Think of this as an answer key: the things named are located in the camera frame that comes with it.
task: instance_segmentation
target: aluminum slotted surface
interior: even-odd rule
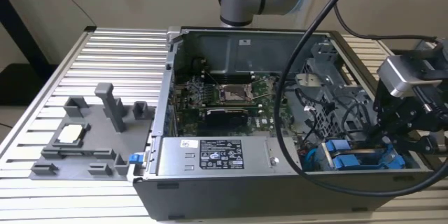
[[[344,36],[368,69],[376,69],[390,54],[378,41]],[[59,76],[44,88],[6,142],[0,158],[0,221],[4,223],[155,223],[130,182],[30,180],[40,157],[66,115],[67,97],[94,95],[99,82],[115,85],[124,104],[156,105],[166,61],[166,31],[99,28],[86,34],[62,64]],[[374,213],[204,220],[203,223],[447,223],[448,180],[428,190],[400,197]]]

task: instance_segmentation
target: white component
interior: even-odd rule
[[[180,148],[198,148],[198,147],[199,147],[198,140],[188,140],[188,139],[180,140]]]
[[[308,106],[308,105],[307,105],[307,106],[303,108],[303,110],[304,110],[304,111],[310,111],[310,110],[316,110],[316,108],[312,107],[312,106]]]
[[[251,40],[250,39],[240,39],[240,46],[250,46]]]
[[[62,133],[59,134],[58,140],[60,143],[74,143],[82,134],[83,125],[71,124],[64,126]]]
[[[299,80],[299,84],[303,86],[320,87],[320,78],[312,73],[300,73],[296,75],[296,79]]]

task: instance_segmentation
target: power supply label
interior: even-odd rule
[[[244,169],[242,140],[202,140],[202,169]]]

